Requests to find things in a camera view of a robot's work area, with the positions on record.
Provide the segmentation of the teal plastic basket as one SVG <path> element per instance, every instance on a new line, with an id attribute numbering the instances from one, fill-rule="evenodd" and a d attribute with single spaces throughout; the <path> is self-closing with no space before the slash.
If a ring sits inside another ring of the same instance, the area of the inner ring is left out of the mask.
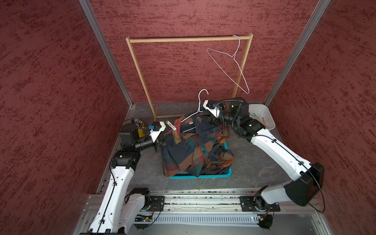
<path id="1" fill-rule="evenodd" d="M 201 174 L 200 176 L 196 177 L 194 175 L 189 174 L 188 172 L 178 172 L 174 176 L 170 176 L 170 179 L 203 179 L 203 178 L 227 178 L 230 177 L 232 174 L 231 167 L 228 167 L 226 171 L 222 172 L 222 174 Z"/>

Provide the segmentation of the white clothespin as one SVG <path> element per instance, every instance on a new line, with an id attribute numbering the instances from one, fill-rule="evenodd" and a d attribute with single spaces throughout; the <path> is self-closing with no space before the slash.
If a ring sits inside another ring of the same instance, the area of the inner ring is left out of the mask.
<path id="1" fill-rule="evenodd" d="M 166 124 L 173 130 L 173 131 L 176 131 L 177 128 L 170 122 L 170 121 L 166 121 Z"/>

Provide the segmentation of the aluminium rail frame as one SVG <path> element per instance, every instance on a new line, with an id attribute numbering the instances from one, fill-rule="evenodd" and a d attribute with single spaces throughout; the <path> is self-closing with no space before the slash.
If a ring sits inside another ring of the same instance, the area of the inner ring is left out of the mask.
<path id="1" fill-rule="evenodd" d="M 304 228 L 312 229 L 315 234 L 332 233 L 323 214 L 315 208 L 313 200 L 308 206 L 300 207 L 292 202 L 277 203 L 279 212 L 243 212 L 240 196 L 254 196 L 255 189 L 212 189 L 150 191 L 150 196 L 164 196 L 164 210 L 161 212 L 140 212 L 131 227 L 144 229 L 152 225 L 198 225 L 198 226 L 236 226 L 256 227 L 266 230 L 276 228 L 278 216 L 291 217 L 287 229 L 301 232 Z M 105 193 L 91 194 L 86 202 L 82 216 L 74 230 L 76 235 L 83 235 L 95 218 Z"/>

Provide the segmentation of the plaid shirt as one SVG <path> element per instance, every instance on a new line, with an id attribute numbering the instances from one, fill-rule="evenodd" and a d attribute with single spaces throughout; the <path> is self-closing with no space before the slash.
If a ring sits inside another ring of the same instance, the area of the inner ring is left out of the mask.
<path id="1" fill-rule="evenodd" d="M 220 175 L 231 168 L 234 154 L 224 146 L 230 135 L 228 124 L 203 111 L 180 117 L 174 126 L 161 145 L 165 177 L 182 172 L 194 177 Z"/>

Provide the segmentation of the white plastic tray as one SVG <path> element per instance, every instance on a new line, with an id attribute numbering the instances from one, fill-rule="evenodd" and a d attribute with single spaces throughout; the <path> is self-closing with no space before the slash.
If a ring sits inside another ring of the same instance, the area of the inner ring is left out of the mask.
<path id="1" fill-rule="evenodd" d="M 276 127 L 274 119 L 267 106 L 263 104 L 249 104 L 248 112 L 251 118 L 261 122 L 266 129 L 273 130 Z"/>

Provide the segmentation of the wooden clothes rack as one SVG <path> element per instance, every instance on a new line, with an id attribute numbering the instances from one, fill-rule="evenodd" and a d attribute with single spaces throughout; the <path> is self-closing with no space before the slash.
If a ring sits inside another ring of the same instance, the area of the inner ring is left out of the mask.
<path id="1" fill-rule="evenodd" d="M 151 97 L 150 97 L 150 94 L 149 94 L 149 91 L 148 91 L 148 88 L 147 88 L 147 85 L 146 85 L 146 82 L 145 82 L 145 79 L 144 79 L 144 76 L 143 76 L 143 73 L 142 73 L 142 69 L 139 65 L 135 50 L 133 48 L 134 44 L 175 43 L 175 42 L 184 42 L 184 43 L 185 42 L 211 42 L 211 41 L 235 41 L 235 40 L 238 40 L 238 43 L 241 44 L 240 42 L 242 40 L 246 40 L 247 43 L 246 43 L 245 52 L 243 54 L 243 58 L 242 58 L 241 63 L 238 63 L 237 60 L 236 60 L 236 55 L 237 55 L 239 50 L 236 50 L 233 55 L 227 54 L 227 56 L 229 56 L 230 58 L 232 58 L 234 60 L 234 62 L 236 62 L 237 66 L 240 70 L 239 74 L 237 76 L 237 80 L 233 80 L 233 82 L 235 83 L 236 86 L 234 87 L 232 98 L 235 98 L 237 93 L 238 93 L 238 89 L 241 89 L 241 86 L 240 86 L 241 80 L 244 80 L 244 83 L 246 84 L 246 88 L 247 88 L 247 89 L 241 89 L 241 90 L 244 91 L 246 94 L 250 93 L 250 89 L 249 89 L 249 86 L 247 85 L 247 81 L 245 79 L 243 71 L 244 71 L 245 64 L 246 64 L 246 61 L 247 61 L 247 57 L 248 57 L 248 54 L 249 54 L 249 51 L 250 51 L 250 48 L 251 48 L 253 37 L 254 37 L 253 33 L 249 33 L 247 36 L 233 35 L 233 36 L 216 36 L 216 37 L 149 38 L 149 39 L 131 39 L 129 36 L 126 37 L 126 43 L 128 45 L 129 51 L 131 53 L 133 62 L 135 64 L 139 79 L 141 81 L 144 92 L 146 94 L 148 103 L 149 103 L 150 108 L 152 110 L 154 120 L 156 121 L 160 118 L 178 118 L 181 115 L 180 114 L 179 115 L 165 115 L 165 116 L 158 115 L 158 113 L 157 113 L 158 105 L 154 105 L 152 100 L 151 100 Z"/>

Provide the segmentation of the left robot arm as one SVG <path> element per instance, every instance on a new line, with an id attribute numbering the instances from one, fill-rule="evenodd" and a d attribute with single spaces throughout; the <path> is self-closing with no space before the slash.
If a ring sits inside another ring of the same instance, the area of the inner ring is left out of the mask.
<path id="1" fill-rule="evenodd" d="M 162 121 L 148 126 L 144 122 L 137 124 L 134 119 L 121 127 L 121 148 L 109 165 L 109 186 L 86 235 L 127 235 L 141 210 L 153 205 L 149 189 L 135 188 L 131 193 L 126 191 L 135 174 L 141 151 L 157 148 L 160 144 L 158 137 L 165 128 Z"/>

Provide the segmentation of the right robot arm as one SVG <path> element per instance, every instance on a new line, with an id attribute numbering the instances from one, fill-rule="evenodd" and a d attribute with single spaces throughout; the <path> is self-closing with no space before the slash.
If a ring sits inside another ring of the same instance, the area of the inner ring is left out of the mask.
<path id="1" fill-rule="evenodd" d="M 280 202 L 309 205 L 317 194 L 323 194 L 325 168 L 311 163 L 281 143 L 265 123 L 249 114 L 249 103 L 242 98 L 222 100 L 214 104 L 214 116 L 228 124 L 234 133 L 265 152 L 289 176 L 290 181 L 264 186 L 254 196 L 254 206 L 264 212 Z"/>

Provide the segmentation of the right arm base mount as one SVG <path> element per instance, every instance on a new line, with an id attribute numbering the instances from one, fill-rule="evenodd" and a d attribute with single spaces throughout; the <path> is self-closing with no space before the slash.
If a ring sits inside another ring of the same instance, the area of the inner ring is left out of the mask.
<path id="1" fill-rule="evenodd" d="M 243 212 L 280 212 L 280 206 L 277 203 L 267 204 L 260 196 L 240 196 L 240 206 Z"/>

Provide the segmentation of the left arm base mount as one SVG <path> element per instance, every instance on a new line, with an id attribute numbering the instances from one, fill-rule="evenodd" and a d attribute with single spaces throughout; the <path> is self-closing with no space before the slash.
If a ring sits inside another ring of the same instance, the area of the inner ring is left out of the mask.
<path id="1" fill-rule="evenodd" d="M 150 200 L 146 202 L 145 206 L 140 210 L 140 212 L 162 212 L 165 206 L 164 196 L 151 196 Z"/>

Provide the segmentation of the yellow pen cup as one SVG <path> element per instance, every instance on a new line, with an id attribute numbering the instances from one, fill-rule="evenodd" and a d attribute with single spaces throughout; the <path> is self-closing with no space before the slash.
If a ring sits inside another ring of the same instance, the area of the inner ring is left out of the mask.
<path id="1" fill-rule="evenodd" d="M 139 135 L 140 139 L 148 136 L 147 124 L 143 120 L 137 119 L 137 118 L 132 118 L 131 122 L 136 124 L 138 135 Z"/>

